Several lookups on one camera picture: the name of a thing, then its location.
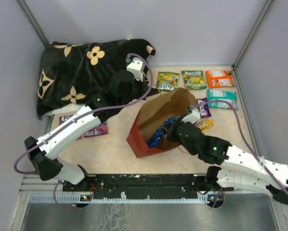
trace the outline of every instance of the paper bag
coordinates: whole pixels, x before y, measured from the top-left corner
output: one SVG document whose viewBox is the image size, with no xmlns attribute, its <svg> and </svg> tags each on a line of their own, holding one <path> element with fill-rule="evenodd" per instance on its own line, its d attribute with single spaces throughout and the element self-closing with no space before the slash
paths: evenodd
<svg viewBox="0 0 288 231">
<path fill-rule="evenodd" d="M 187 106 L 196 105 L 196 98 L 186 89 L 177 88 L 146 102 L 129 132 L 127 142 L 140 158 L 178 147 L 179 143 L 163 139 L 158 148 L 149 149 L 147 141 L 167 119 L 187 114 Z"/>
</svg>

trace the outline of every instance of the black pillow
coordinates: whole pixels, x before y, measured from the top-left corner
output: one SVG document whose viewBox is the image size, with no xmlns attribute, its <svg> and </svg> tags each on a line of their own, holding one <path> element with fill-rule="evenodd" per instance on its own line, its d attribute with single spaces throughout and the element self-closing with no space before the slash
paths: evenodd
<svg viewBox="0 0 288 231">
<path fill-rule="evenodd" d="M 104 92 L 110 78 L 126 69 L 126 56 L 136 53 L 147 59 L 155 55 L 144 39 L 70 45 L 48 44 L 41 57 L 37 115 L 39 119 L 54 109 L 70 103 L 85 104 Z M 149 95 L 156 94 L 152 89 Z"/>
</svg>

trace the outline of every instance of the white wall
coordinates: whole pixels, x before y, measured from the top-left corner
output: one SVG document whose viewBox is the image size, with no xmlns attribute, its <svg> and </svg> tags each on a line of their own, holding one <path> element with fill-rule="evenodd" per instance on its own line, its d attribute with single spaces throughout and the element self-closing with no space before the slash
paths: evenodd
<svg viewBox="0 0 288 231">
<path fill-rule="evenodd" d="M 23 176 L 13 170 L 24 139 L 38 136 L 39 59 L 43 46 L 14 0 L 0 0 L 0 231 L 7 228 Z M 32 169 L 28 160 L 20 165 Z"/>
<path fill-rule="evenodd" d="M 288 164 L 288 0 L 275 1 L 238 74 L 263 154 Z"/>
<path fill-rule="evenodd" d="M 143 38 L 152 65 L 233 64 L 265 0 L 26 0 L 50 41 Z"/>
</svg>

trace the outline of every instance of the teal snack bag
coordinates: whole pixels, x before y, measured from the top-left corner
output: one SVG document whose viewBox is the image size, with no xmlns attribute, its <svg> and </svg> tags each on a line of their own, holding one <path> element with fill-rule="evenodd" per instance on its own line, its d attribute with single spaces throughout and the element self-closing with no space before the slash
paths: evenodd
<svg viewBox="0 0 288 231">
<path fill-rule="evenodd" d="M 215 90 L 215 89 L 209 89 L 207 90 L 207 100 L 224 100 L 229 102 L 233 105 L 234 109 L 238 111 L 237 106 L 237 95 L 234 91 L 227 91 L 227 90 Z M 222 108 L 222 109 L 232 109 L 229 105 L 226 103 L 209 103 L 208 107 L 211 108 Z"/>
</svg>

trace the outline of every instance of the green snack bag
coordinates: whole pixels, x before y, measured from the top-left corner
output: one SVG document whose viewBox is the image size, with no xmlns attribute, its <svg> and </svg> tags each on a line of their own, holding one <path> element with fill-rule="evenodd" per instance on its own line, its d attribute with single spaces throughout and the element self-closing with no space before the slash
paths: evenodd
<svg viewBox="0 0 288 231">
<path fill-rule="evenodd" d="M 177 88 L 179 73 L 158 72 L 157 88 L 163 91 L 171 91 Z"/>
<path fill-rule="evenodd" d="M 202 90 L 207 88 L 203 71 L 182 71 L 186 89 Z"/>
<path fill-rule="evenodd" d="M 237 106 L 237 95 L 234 91 L 227 91 L 227 90 L 215 90 L 215 89 L 209 89 L 207 90 L 207 100 L 224 100 L 229 102 L 233 105 L 234 109 L 238 111 Z M 226 103 L 209 103 L 208 107 L 212 108 L 222 108 L 222 109 L 232 109 L 229 105 Z"/>
</svg>

